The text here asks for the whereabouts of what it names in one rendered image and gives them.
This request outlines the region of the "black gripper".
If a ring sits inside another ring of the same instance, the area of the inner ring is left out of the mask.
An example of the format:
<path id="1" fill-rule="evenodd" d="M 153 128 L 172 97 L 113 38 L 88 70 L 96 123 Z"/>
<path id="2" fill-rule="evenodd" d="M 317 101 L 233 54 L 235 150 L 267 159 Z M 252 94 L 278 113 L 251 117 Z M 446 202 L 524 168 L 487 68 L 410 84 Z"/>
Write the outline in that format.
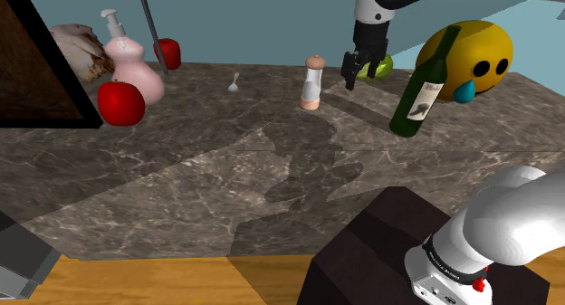
<path id="1" fill-rule="evenodd" d="M 358 58 L 363 61 L 370 60 L 368 77 L 374 78 L 376 76 L 377 68 L 387 54 L 388 27 L 389 22 L 380 24 L 365 24 L 361 21 L 355 22 L 353 34 L 355 52 L 344 53 L 340 69 L 340 75 L 346 82 L 345 88 L 347 90 L 354 90 L 357 75 L 364 66 L 364 63 L 359 62 Z"/>

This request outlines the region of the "green apple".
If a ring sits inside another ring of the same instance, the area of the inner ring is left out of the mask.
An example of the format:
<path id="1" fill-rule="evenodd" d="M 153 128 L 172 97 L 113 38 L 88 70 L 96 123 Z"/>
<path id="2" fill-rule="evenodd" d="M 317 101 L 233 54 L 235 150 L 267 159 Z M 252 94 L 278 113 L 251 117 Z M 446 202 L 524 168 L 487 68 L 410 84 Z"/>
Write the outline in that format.
<path id="1" fill-rule="evenodd" d="M 389 76 L 392 72 L 394 63 L 389 54 L 386 54 L 384 60 L 379 64 L 378 68 L 376 69 L 376 74 L 374 80 L 383 80 Z M 371 81 L 369 77 L 369 64 L 365 64 L 364 67 L 358 72 L 357 80 L 363 81 Z"/>

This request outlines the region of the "clear and tan pepper mill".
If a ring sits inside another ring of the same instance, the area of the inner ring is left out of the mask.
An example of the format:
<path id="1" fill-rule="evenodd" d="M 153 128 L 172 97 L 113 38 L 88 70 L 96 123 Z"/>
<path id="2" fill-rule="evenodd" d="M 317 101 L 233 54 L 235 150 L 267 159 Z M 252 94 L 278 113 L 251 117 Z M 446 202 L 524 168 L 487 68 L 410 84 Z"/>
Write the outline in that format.
<path id="1" fill-rule="evenodd" d="M 318 54 L 305 60 L 306 77 L 302 86 L 300 106 L 304 110 L 316 110 L 321 101 L 321 77 L 326 61 Z"/>

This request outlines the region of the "dark green wine bottle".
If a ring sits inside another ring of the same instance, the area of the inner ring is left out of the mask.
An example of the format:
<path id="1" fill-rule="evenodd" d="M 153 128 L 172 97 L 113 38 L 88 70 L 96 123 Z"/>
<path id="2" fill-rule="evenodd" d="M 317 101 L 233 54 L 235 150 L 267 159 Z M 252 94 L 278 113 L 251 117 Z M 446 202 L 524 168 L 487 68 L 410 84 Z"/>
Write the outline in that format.
<path id="1" fill-rule="evenodd" d="M 393 133 L 410 138 L 418 132 L 445 85 L 446 57 L 460 30 L 458 25 L 449 25 L 433 55 L 414 69 L 389 123 Z"/>

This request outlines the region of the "dark brown robot stand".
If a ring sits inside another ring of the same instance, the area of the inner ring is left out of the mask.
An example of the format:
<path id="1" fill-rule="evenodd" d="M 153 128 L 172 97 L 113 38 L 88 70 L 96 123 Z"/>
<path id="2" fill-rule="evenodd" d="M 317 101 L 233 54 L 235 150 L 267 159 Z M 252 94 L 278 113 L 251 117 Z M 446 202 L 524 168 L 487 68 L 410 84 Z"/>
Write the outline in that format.
<path id="1" fill-rule="evenodd" d="M 449 219 L 403 186 L 385 188 L 313 257 L 297 305 L 427 305 L 404 257 Z"/>

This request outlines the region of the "small red apple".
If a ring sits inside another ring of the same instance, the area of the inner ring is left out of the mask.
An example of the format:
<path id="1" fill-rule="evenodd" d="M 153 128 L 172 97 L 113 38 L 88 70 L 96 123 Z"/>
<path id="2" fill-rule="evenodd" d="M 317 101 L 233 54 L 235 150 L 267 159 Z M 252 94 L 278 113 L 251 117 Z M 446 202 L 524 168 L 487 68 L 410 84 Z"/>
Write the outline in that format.
<path id="1" fill-rule="evenodd" d="M 181 66 L 181 50 L 177 41 L 170 38 L 158 40 L 162 55 L 159 55 L 158 47 L 153 44 L 153 50 L 159 62 L 165 62 L 167 71 L 174 71 Z"/>

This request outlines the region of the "grey rod with disc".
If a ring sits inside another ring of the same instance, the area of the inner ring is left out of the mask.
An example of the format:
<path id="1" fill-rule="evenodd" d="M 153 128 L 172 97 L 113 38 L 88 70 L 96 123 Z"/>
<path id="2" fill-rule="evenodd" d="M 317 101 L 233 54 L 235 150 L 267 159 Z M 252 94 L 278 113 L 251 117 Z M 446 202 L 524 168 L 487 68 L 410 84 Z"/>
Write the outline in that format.
<path id="1" fill-rule="evenodd" d="M 139 1 L 141 2 L 144 14 L 145 14 L 147 22 L 148 22 L 148 28 L 150 30 L 150 33 L 151 33 L 152 38 L 153 38 L 153 42 L 154 42 L 155 47 L 156 47 L 157 52 L 158 52 L 159 64 L 160 64 L 164 74 L 168 75 L 168 67 L 167 67 L 165 59 L 164 59 L 164 55 L 163 55 L 162 48 L 161 48 L 159 38 L 158 38 L 158 33 L 157 33 L 156 27 L 154 25 L 152 13 L 151 13 L 149 5 L 148 5 L 148 0 L 139 0 Z"/>

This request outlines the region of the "pink soap dispenser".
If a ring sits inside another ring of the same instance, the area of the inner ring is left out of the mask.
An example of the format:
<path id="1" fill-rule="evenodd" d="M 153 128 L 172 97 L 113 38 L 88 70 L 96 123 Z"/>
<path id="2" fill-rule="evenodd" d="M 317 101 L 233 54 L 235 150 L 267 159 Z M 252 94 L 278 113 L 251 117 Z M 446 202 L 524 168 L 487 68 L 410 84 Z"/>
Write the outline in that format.
<path id="1" fill-rule="evenodd" d="M 101 17 L 108 20 L 111 39 L 104 46 L 104 52 L 114 61 L 112 81 L 123 81 L 134 85 L 147 105 L 158 103 L 165 95 L 161 77 L 144 61 L 144 47 L 130 39 L 124 26 L 116 16 L 115 9 L 104 9 Z"/>

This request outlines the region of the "large red apple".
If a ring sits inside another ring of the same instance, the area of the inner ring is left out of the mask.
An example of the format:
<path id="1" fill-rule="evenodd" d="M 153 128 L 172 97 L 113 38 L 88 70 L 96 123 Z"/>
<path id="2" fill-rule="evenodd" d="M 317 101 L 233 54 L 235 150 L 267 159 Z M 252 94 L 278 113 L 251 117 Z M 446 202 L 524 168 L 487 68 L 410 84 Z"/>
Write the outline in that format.
<path id="1" fill-rule="evenodd" d="M 145 115 L 146 104 L 141 93 L 123 81 L 103 83 L 98 89 L 97 102 L 100 115 L 112 126 L 133 126 Z"/>

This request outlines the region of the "white and brown lump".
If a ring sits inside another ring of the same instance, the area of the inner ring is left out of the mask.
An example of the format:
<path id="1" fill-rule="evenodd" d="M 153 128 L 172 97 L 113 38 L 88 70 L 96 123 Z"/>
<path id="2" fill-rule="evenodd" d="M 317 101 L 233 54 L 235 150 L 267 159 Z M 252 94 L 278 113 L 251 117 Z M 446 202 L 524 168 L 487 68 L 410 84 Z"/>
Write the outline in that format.
<path id="1" fill-rule="evenodd" d="M 80 80 L 92 83 L 104 73 L 114 73 L 114 61 L 105 53 L 91 27 L 84 24 L 59 24 L 49 31 Z"/>

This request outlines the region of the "black framed brown panel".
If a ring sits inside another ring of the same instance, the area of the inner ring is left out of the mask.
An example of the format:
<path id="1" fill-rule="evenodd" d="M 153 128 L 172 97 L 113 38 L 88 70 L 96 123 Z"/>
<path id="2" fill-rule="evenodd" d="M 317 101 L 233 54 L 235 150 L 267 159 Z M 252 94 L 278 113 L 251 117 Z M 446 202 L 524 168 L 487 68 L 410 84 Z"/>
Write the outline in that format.
<path id="1" fill-rule="evenodd" d="M 32 1 L 0 0 L 0 128 L 101 125 Z"/>

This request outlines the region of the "grey box appliance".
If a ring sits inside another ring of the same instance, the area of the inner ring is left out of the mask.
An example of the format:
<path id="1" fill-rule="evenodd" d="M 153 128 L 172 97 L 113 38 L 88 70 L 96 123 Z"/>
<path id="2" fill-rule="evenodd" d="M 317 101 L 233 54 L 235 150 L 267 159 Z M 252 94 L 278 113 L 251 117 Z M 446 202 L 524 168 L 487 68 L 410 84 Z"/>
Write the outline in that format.
<path id="1" fill-rule="evenodd" d="M 0 300 L 29 299 L 61 255 L 0 211 Z"/>

